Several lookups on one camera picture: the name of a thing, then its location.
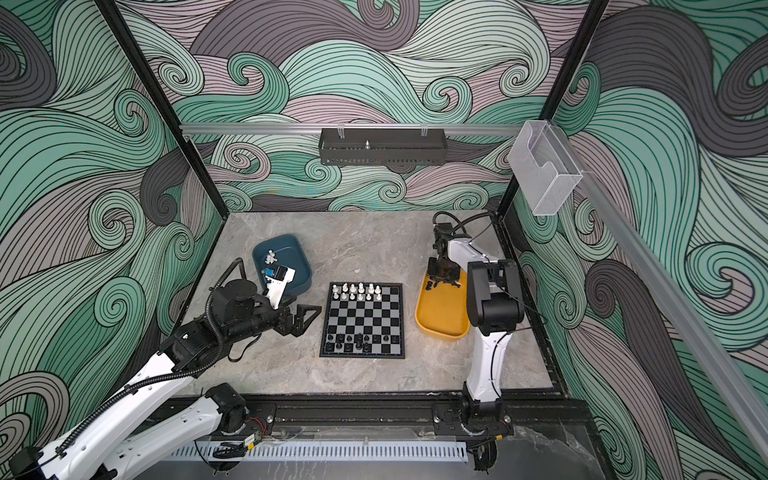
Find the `black white chessboard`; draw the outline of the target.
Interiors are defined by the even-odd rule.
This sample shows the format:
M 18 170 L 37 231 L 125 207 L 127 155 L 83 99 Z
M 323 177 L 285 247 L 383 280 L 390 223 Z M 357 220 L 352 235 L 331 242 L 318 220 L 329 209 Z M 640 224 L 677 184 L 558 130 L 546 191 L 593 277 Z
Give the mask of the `black white chessboard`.
M 327 358 L 403 359 L 405 357 L 404 293 L 400 283 L 384 284 L 381 301 L 333 300 L 329 284 L 319 355 Z M 327 334 L 389 335 L 401 345 L 399 355 L 333 355 L 321 352 Z

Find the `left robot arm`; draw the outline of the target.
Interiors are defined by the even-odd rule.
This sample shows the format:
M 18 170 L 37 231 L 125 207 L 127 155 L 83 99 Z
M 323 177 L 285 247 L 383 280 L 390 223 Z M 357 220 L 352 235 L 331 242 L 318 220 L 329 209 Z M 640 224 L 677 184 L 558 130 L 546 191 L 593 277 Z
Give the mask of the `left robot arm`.
M 234 344 L 268 331 L 299 337 L 321 307 L 297 304 L 274 281 L 218 282 L 203 315 L 180 327 L 137 374 L 79 424 L 46 446 L 28 447 L 10 461 L 14 479 L 132 479 L 176 449 L 220 431 L 237 435 L 248 421 L 245 399 L 222 383 L 191 406 L 144 431 L 139 426 Z

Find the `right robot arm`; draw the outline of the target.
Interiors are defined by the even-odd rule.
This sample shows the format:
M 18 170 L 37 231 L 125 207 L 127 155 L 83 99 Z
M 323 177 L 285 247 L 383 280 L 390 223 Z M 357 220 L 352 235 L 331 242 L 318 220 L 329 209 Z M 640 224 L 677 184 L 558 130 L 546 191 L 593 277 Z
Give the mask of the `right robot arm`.
M 507 345 L 526 319 L 518 267 L 475 246 L 460 223 L 436 223 L 433 234 L 436 255 L 428 262 L 427 284 L 465 288 L 464 312 L 473 338 L 466 395 L 473 405 L 489 406 L 501 399 Z

